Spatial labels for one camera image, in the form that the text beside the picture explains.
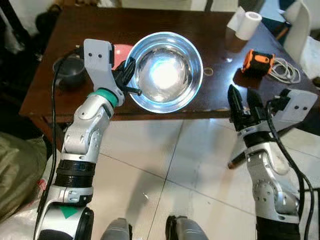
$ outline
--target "stainless steel bowl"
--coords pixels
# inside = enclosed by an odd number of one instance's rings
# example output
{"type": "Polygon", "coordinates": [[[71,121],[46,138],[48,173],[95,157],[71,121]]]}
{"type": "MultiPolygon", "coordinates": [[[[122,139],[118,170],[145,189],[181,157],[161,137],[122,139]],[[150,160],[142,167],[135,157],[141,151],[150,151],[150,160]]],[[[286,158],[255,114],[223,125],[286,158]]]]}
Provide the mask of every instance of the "stainless steel bowl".
{"type": "Polygon", "coordinates": [[[131,94],[142,108],[154,113],[171,113],[186,106],[197,94],[203,64],[195,46],[174,32],[156,32],[138,41],[129,57],[136,60],[128,86],[142,95],[131,94]]]}

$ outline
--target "gray cloth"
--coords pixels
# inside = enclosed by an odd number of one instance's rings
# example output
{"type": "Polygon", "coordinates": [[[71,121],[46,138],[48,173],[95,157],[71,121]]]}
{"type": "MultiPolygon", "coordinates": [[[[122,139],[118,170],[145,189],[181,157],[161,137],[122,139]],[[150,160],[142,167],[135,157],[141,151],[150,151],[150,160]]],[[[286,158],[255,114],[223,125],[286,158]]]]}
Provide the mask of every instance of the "gray cloth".
{"type": "Polygon", "coordinates": [[[0,223],[33,192],[46,167],[42,138],[22,140],[0,132],[0,223]]]}

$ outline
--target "wooden table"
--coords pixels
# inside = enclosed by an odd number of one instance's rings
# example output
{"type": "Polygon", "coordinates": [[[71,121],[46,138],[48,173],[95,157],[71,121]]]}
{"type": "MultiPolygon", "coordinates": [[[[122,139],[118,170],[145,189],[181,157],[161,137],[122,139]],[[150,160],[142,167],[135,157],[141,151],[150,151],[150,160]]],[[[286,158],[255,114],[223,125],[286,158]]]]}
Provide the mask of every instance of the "wooden table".
{"type": "MultiPolygon", "coordinates": [[[[242,66],[248,50],[274,53],[291,63],[294,61],[262,23],[240,53],[234,54],[225,50],[226,24],[231,16],[232,13],[228,12],[65,8],[56,23],[43,60],[19,113],[29,117],[50,139],[52,66],[59,57],[76,45],[82,45],[86,38],[107,40],[113,44],[134,45],[144,36],[160,31],[171,31],[188,38],[198,49],[203,67],[212,68],[213,75],[203,76],[197,96],[177,112],[148,112],[127,96],[123,106],[115,109],[113,120],[226,118],[229,116],[227,91],[229,85],[234,82],[244,100],[246,87],[251,86],[258,90],[263,102],[266,102],[288,85],[272,80],[269,76],[263,77],[261,81],[244,78],[238,68],[242,66]]],[[[301,73],[301,82],[289,87],[318,93],[307,76],[301,73]]],[[[57,123],[72,122],[75,110],[92,91],[93,85],[89,79],[77,91],[58,91],[55,98],[57,123]]],[[[61,140],[61,130],[58,131],[58,135],[61,140]]]]}

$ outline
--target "bowl rim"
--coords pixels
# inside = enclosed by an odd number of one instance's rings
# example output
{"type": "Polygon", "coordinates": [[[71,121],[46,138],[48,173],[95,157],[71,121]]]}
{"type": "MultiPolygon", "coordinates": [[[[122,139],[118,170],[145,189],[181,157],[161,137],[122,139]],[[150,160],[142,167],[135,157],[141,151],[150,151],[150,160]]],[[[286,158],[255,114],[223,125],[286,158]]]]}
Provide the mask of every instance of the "bowl rim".
{"type": "MultiPolygon", "coordinates": [[[[159,32],[154,32],[154,33],[151,33],[151,34],[149,34],[149,35],[141,38],[141,39],[132,47],[132,49],[130,50],[130,52],[129,52],[128,56],[127,56],[127,59],[126,59],[126,61],[125,61],[124,66],[127,66],[128,61],[129,61],[129,58],[131,57],[133,51],[135,51],[135,49],[138,47],[138,45],[139,45],[141,42],[145,41],[145,40],[148,39],[148,38],[151,38],[151,37],[153,37],[153,36],[156,36],[156,35],[170,35],[170,36],[174,36],[174,37],[178,37],[178,38],[182,39],[183,41],[185,41],[185,42],[193,49],[193,51],[195,52],[195,54],[196,54],[196,56],[197,56],[197,59],[198,59],[198,61],[199,61],[199,63],[200,63],[200,66],[199,66],[199,68],[200,68],[200,71],[199,71],[200,78],[199,78],[199,80],[198,80],[197,87],[195,88],[195,91],[194,91],[194,93],[192,94],[192,97],[190,97],[187,101],[184,101],[186,98],[182,99],[181,101],[179,101],[179,103],[182,102],[182,104],[181,104],[180,106],[177,105],[174,109],[172,109],[172,106],[174,106],[174,105],[164,106],[163,108],[157,108],[157,109],[155,109],[155,108],[150,108],[150,107],[148,107],[148,106],[145,106],[145,105],[144,105],[144,102],[139,101],[139,99],[138,99],[139,96],[130,93],[131,98],[132,98],[132,99],[135,101],[135,103],[138,104],[141,108],[143,108],[143,109],[145,109],[145,110],[147,110],[147,111],[149,111],[149,112],[152,112],[152,113],[167,114],[167,113],[176,112],[176,111],[184,108],[185,106],[187,106],[187,105],[195,98],[195,96],[197,95],[197,93],[198,93],[198,91],[199,91],[199,89],[200,89],[200,87],[201,87],[201,85],[202,85],[202,80],[203,80],[203,75],[204,75],[204,67],[203,67],[203,62],[202,62],[202,58],[201,58],[201,56],[200,56],[200,54],[199,54],[199,51],[198,51],[197,48],[193,45],[193,43],[192,43],[190,40],[188,40],[186,37],[184,37],[184,36],[182,36],[182,35],[180,35],[180,34],[178,34],[178,33],[171,32],[171,31],[159,31],[159,32]]],[[[129,81],[129,83],[128,83],[128,86],[130,86],[130,87],[133,87],[133,86],[132,86],[132,80],[133,80],[133,78],[134,78],[134,75],[132,76],[132,78],[130,79],[130,81],[129,81]]]]}

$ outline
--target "orange tape measure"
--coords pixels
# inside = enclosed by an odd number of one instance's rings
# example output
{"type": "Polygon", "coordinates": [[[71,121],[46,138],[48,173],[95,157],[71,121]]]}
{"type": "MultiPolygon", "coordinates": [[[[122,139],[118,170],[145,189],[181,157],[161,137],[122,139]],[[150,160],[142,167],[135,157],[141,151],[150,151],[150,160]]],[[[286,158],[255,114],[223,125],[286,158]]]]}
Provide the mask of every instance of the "orange tape measure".
{"type": "Polygon", "coordinates": [[[242,73],[255,76],[264,76],[271,72],[275,55],[261,53],[251,49],[245,56],[242,73]]]}

